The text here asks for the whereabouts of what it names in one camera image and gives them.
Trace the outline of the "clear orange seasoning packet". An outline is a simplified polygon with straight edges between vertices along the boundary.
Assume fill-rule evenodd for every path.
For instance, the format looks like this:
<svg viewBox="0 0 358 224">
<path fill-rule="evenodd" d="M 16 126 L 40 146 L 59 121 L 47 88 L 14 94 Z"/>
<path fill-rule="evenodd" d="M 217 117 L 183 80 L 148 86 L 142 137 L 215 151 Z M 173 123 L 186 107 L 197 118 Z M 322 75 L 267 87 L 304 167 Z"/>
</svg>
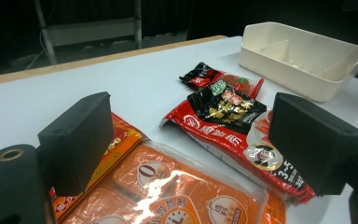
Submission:
<svg viewBox="0 0 358 224">
<path fill-rule="evenodd" d="M 167 148 L 140 142 L 113 154 L 113 167 L 60 224 L 286 224 L 276 196 L 208 175 Z"/>
</svg>

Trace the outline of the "cream plastic storage box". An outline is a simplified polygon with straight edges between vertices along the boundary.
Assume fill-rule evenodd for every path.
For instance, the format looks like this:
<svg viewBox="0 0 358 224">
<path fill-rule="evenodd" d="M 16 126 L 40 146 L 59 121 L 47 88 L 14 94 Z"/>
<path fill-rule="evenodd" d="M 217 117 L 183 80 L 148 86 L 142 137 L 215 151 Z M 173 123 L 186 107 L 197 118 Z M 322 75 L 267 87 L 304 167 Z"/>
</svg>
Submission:
<svg viewBox="0 0 358 224">
<path fill-rule="evenodd" d="M 358 73 L 358 45 L 278 22 L 244 28 L 240 65 L 316 102 L 327 102 Z"/>
</svg>

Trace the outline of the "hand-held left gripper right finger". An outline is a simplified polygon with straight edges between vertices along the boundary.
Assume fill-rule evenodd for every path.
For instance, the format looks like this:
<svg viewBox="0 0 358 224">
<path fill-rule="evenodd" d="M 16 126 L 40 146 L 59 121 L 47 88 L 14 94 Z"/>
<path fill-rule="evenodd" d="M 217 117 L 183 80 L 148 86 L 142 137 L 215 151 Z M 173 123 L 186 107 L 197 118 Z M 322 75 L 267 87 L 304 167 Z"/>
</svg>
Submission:
<svg viewBox="0 0 358 224">
<path fill-rule="evenodd" d="M 358 192 L 358 129 L 314 103 L 278 92 L 268 139 L 315 194 Z"/>
</svg>

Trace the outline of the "red black seasoning packet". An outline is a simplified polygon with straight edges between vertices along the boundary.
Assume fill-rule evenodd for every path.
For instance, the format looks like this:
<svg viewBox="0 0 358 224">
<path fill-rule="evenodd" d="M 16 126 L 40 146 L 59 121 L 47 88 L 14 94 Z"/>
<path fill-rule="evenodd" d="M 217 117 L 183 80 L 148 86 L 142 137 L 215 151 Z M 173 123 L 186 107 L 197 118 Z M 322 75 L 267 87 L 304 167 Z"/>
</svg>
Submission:
<svg viewBox="0 0 358 224">
<path fill-rule="evenodd" d="M 162 123 L 172 122 L 203 148 L 260 186 L 293 203 L 316 196 L 297 168 L 269 140 L 272 110 L 229 86 L 187 96 Z"/>
</svg>

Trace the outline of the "small red black snack packet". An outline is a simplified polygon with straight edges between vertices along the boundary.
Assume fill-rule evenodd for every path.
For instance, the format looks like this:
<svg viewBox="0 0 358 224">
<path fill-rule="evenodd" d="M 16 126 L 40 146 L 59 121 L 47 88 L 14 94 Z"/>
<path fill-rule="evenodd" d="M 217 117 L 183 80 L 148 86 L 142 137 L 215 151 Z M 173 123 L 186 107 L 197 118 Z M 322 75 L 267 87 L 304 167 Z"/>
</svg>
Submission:
<svg viewBox="0 0 358 224">
<path fill-rule="evenodd" d="M 197 91 L 201 88 L 212 85 L 223 80 L 229 87 L 240 91 L 249 97 L 255 99 L 264 84 L 264 79 L 250 79 L 229 74 L 224 71 L 216 70 L 206 63 L 198 63 L 194 69 L 190 70 L 179 79 L 190 89 Z"/>
</svg>

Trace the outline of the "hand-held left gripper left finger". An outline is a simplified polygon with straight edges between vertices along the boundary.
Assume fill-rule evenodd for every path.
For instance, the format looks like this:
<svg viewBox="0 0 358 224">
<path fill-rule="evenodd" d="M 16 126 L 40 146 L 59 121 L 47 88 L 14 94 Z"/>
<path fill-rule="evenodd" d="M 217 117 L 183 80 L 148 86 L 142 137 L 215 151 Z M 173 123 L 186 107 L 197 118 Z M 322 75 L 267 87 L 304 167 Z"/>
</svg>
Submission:
<svg viewBox="0 0 358 224">
<path fill-rule="evenodd" d="M 113 140 L 110 94 L 86 96 L 38 134 L 37 149 L 48 189 L 59 196 L 84 192 Z"/>
</svg>

